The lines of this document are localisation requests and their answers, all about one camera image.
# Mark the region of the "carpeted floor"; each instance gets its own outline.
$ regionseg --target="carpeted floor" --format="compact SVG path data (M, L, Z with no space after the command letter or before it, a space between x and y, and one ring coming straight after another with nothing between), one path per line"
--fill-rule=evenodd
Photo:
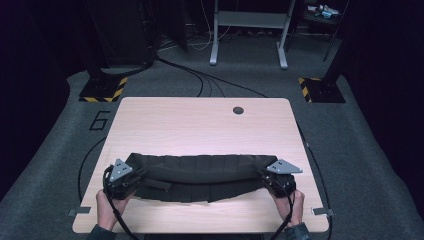
M268 97L287 98L322 171L336 215L332 239L423 239L424 223L411 196L393 172L356 105L343 77L337 82L345 104L305 102L299 77L322 77L337 46L323 62L327 43L297 36L287 53L289 68L281 70L273 38L232 39L220 44L217 66L209 65L211 45L202 51L180 48L158 51L168 61L253 89ZM111 69L125 72L129 69ZM78 101L88 75L68 79L71 93L56 125L28 167L0 204L0 239L84 239L72 231L70 209L79 206L78 170L83 193L120 100L136 97L196 97L201 82L195 76L156 61L146 71L128 78L117 102ZM262 97L252 91L215 80L225 97ZM200 97L223 97L213 82L203 82ZM103 130L90 130L96 115L107 119ZM325 202L317 168L314 176ZM328 232L314 233L326 239ZM119 234L118 239L128 239Z

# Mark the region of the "white desk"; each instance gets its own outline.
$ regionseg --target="white desk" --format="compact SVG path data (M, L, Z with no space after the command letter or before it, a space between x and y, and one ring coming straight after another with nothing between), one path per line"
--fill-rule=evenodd
M242 107L244 113L233 113ZM272 98L124 98L118 108L78 214L77 233L96 224L95 195L102 189L103 171L130 153L146 155L276 155L303 169L296 174L306 194L304 222L311 232L328 228L325 216L311 208L322 202L286 99ZM264 188L213 203L169 203L130 200L123 218L135 233L264 233L282 223ZM115 232L122 232L117 224Z
M287 69L287 59L284 53L284 42L286 41L287 31L289 29L291 16L296 0L290 0L289 9L286 14L283 13L255 13L255 12L229 12L219 11L218 0L215 0L215 13L213 24L213 45L209 63L216 65L218 59L218 27L219 26L237 26L237 27L262 27L262 28L281 28L283 33L280 42L277 42L278 57L280 67Z

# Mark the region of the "light wood table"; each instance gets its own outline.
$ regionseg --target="light wood table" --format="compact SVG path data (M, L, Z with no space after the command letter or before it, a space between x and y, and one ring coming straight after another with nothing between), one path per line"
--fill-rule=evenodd
M234 107L243 108L235 114ZM304 222L311 232L328 229L325 216L312 208L322 202L302 144L290 103L277 98L141 98L122 99L78 214L77 233L96 224L95 195L104 170L130 153L146 155L275 155L303 170L295 174L306 195ZM135 233L265 233L282 223L264 188L213 203L130 200L123 219ZM115 232L123 232L116 224Z

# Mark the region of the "stand base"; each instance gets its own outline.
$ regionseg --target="stand base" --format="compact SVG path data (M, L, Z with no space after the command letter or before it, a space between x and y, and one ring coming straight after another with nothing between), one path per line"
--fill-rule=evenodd
M122 76L107 76L97 81L90 78L79 95L82 102L116 102L128 78Z
M336 84L327 85L319 78L299 78L307 102L346 103Z

